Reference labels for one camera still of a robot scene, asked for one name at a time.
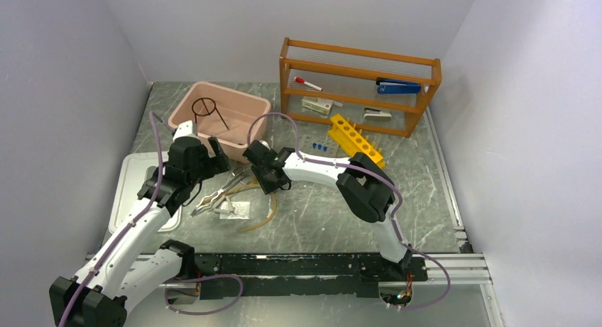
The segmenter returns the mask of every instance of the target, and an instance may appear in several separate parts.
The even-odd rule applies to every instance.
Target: yellow test tube rack
[[[332,128],[328,131],[328,135],[335,143],[339,144],[343,151],[353,157],[357,152],[365,153],[372,161],[381,169],[385,167],[385,160],[381,155],[381,149],[376,150],[368,141],[368,135],[364,138],[361,136],[361,130],[356,131],[356,124],[349,123],[341,114],[337,114],[330,118]]]

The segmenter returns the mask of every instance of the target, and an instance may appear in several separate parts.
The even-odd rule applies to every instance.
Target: orange wooden rack
[[[336,58],[332,62],[325,62],[324,58],[316,61],[315,59],[299,59],[288,56],[289,47],[307,48],[309,50],[316,50],[321,52],[331,52]],[[392,63],[399,63],[404,66],[427,66],[430,68],[428,74],[430,77],[400,74],[399,72],[391,72],[390,70],[377,70],[377,69],[366,69],[362,67],[344,65],[341,62],[341,57],[344,59],[344,55],[355,55],[368,60],[379,62],[382,60],[394,61]],[[328,92],[325,87],[324,92],[318,92],[311,89],[298,89],[289,87],[290,71],[291,70],[302,70],[308,72],[317,72],[330,75],[339,75],[342,77],[352,77],[357,79],[367,79],[376,81],[379,77],[399,79],[409,82],[417,82],[422,86],[422,90],[419,94],[416,94],[414,106],[408,106],[407,104],[396,104],[394,101],[379,101],[375,99],[365,99],[361,97],[349,96],[348,94],[336,94],[334,92]],[[372,131],[378,133],[386,133],[393,135],[401,135],[404,137],[411,136],[412,132],[416,128],[416,125],[422,118],[423,113],[426,111],[429,103],[432,100],[435,92],[441,84],[441,61],[439,59],[425,59],[422,57],[413,57],[406,55],[391,54],[387,52],[375,52],[372,50],[364,50],[357,48],[339,47],[337,45],[325,45],[321,43],[313,43],[300,40],[291,40],[289,38],[284,39],[282,50],[280,51],[280,110],[283,113],[291,116],[295,120],[309,121],[313,123],[323,123],[331,125],[331,121],[328,118],[321,118],[318,116],[308,116],[301,113],[290,113],[289,101],[291,95],[300,96],[315,96],[324,99],[332,99],[340,102],[347,102],[352,104],[360,104],[369,106],[371,108],[380,108],[385,110],[402,111],[405,114],[405,129],[386,128],[378,125],[368,125],[365,123],[357,123],[357,128],[365,131]]]

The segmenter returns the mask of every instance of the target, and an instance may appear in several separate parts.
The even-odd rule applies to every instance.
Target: white wall
[[[442,57],[473,0],[107,0],[150,80],[276,82],[285,36]]]
[[[2,326],[97,248],[148,85],[104,0],[0,0]]]
[[[432,104],[508,326],[602,326],[599,0],[476,0]]]

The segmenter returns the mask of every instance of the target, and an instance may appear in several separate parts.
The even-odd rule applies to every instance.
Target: metal tongs
[[[204,196],[201,199],[201,202],[198,203],[197,207],[195,207],[194,210],[192,210],[192,213],[190,214],[191,216],[196,216],[200,213],[202,213],[203,211],[206,211],[207,209],[210,209],[213,207],[213,205],[216,204],[216,201],[228,190],[230,190],[232,187],[234,187],[234,185],[237,182],[240,182],[241,180],[245,179],[248,176],[248,170],[246,167],[244,167],[243,165],[238,166],[236,169],[234,169],[234,171],[232,171],[232,176],[234,178],[230,179],[223,187],[221,187],[221,189],[213,192],[212,194],[209,194],[207,196]]]

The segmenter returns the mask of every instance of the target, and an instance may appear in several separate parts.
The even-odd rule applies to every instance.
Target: pink plastic tub
[[[197,82],[193,84],[184,99],[177,105],[169,118],[169,125],[173,128],[188,120],[195,120],[192,104],[199,98],[207,97],[215,101],[217,110],[226,121],[230,129],[227,129],[221,121],[219,114],[215,111],[208,116],[197,116],[199,138],[211,150],[208,137],[215,135],[224,149],[224,153],[233,160],[248,162],[243,157],[247,148],[246,136],[251,123],[262,114],[268,113],[272,105],[268,100],[259,96],[238,92],[230,88],[221,87],[209,82]],[[213,103],[205,101],[209,110]],[[203,103],[197,102],[195,111],[206,113]],[[253,127],[251,141],[261,139],[266,132],[267,118],[262,118]]]

